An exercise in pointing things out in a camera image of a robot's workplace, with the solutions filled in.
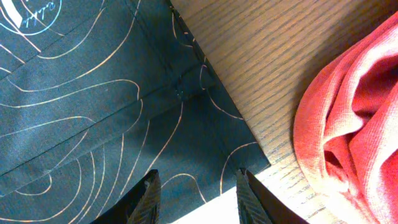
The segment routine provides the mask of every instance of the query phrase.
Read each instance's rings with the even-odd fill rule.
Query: wrinkled fabric
[[[326,66],[297,110],[310,185],[349,223],[398,223],[398,14]]]
[[[0,7],[0,223],[89,223],[151,169],[170,223],[269,166],[169,1]]]

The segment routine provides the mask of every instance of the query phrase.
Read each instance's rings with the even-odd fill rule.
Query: red fabric
[[[312,81],[294,148],[310,185],[348,223],[398,223],[398,13]]]

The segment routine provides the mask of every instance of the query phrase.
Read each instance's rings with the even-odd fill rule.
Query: wood surface
[[[398,10],[378,0],[172,0],[272,167],[257,177],[310,223],[342,223],[294,155],[292,127],[317,73]]]

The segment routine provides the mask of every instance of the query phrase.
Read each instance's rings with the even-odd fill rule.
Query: circular logo
[[[0,0],[0,26],[15,34],[37,35],[49,29],[57,20],[62,0]]]

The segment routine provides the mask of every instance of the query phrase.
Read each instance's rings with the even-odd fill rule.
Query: teal fabric
[[[18,31],[0,4],[0,222],[88,223],[158,169],[169,223],[234,187],[239,167],[269,165],[170,2],[12,3]]]

